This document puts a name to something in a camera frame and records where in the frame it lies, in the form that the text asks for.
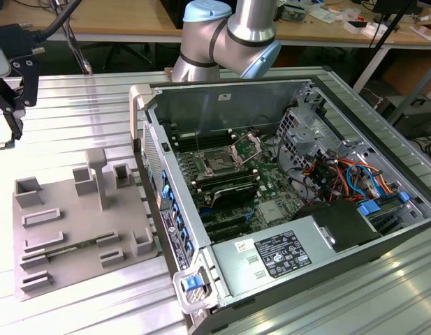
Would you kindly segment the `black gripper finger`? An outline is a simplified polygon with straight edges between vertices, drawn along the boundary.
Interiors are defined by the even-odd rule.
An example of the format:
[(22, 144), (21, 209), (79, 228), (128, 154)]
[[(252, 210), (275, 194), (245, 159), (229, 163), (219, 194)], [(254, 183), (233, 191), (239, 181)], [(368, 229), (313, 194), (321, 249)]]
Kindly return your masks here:
[[(6, 65), (0, 73), (0, 109), (11, 131), (11, 139), (22, 137), (23, 121), (27, 107), (34, 107), (38, 97), (39, 63), (33, 57), (20, 57), (10, 61), (0, 55), (0, 65)], [(21, 76), (19, 86), (12, 89), (4, 80), (16, 72)]]

